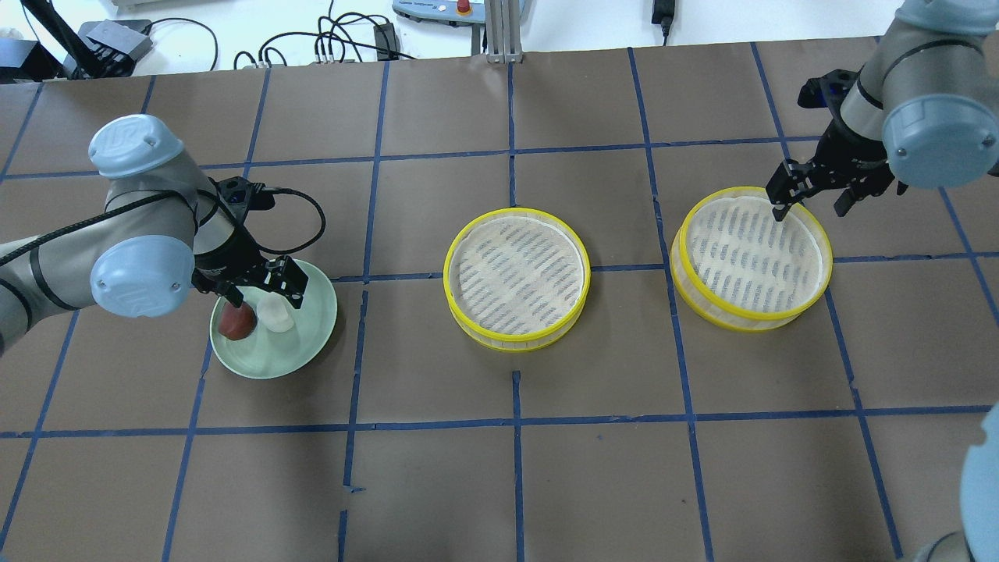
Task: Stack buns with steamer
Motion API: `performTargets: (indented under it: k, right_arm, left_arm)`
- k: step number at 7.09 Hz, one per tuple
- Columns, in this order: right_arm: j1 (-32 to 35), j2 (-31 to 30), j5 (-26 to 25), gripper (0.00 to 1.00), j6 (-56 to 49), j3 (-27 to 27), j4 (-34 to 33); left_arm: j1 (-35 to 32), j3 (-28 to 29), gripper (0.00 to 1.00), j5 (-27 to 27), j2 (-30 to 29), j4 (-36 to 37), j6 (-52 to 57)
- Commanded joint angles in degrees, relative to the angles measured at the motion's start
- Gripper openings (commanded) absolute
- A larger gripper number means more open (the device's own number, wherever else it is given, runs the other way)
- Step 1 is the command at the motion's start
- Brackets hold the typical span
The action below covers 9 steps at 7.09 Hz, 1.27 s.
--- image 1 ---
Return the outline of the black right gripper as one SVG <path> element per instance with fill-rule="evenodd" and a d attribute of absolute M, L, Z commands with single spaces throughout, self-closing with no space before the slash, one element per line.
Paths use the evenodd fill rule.
<path fill-rule="evenodd" d="M 852 131 L 841 119 L 832 119 L 809 162 L 783 160 L 765 192 L 772 217 L 782 222 L 793 206 L 815 193 L 842 190 L 834 212 L 843 218 L 860 201 L 883 194 L 894 181 L 883 143 Z"/>

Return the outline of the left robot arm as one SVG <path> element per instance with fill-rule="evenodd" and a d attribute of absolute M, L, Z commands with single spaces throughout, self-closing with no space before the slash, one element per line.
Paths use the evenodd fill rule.
<path fill-rule="evenodd" d="M 254 287 L 302 306 L 309 277 L 292 251 L 264 249 L 245 227 L 250 210 L 275 205 L 274 191 L 240 176 L 214 181 L 148 114 L 104 125 L 88 154 L 110 182 L 102 214 L 2 245 L 3 351 L 55 315 L 97 305 L 157 318 L 191 290 L 238 306 Z"/>

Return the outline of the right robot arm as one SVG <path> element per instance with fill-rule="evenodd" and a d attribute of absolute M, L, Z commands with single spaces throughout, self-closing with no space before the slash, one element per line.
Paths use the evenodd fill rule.
<path fill-rule="evenodd" d="M 831 121 L 806 162 L 778 165 L 765 192 L 775 220 L 834 190 L 844 216 L 895 186 L 936 190 L 997 175 L 997 79 L 984 41 L 995 1 L 906 1 L 859 71 L 809 79 L 797 103 Z"/>

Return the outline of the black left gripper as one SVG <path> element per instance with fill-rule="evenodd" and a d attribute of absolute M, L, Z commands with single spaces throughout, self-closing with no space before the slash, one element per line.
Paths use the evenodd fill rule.
<path fill-rule="evenodd" d="M 194 238 L 194 256 L 190 285 L 201 293 L 215 293 L 234 308 L 242 306 L 245 300 L 238 285 L 261 265 L 264 271 L 261 290 L 284 297 L 288 302 L 304 301 L 308 274 L 292 257 L 265 262 L 256 241 L 242 227 L 200 227 Z"/>

